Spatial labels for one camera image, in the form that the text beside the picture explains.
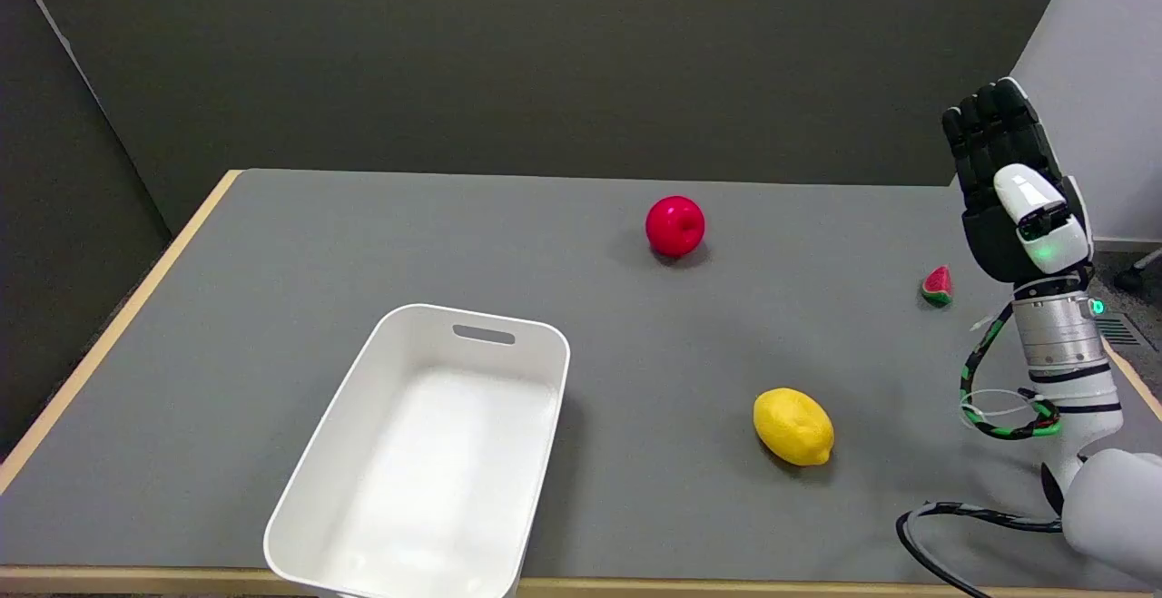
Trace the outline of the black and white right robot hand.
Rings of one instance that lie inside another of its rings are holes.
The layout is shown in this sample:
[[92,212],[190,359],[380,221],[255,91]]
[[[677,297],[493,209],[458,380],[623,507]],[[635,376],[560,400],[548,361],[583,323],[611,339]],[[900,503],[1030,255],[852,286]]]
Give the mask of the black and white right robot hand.
[[940,122],[963,194],[966,240],[985,274],[1024,284],[1091,268],[1086,203],[1016,78],[981,86]]

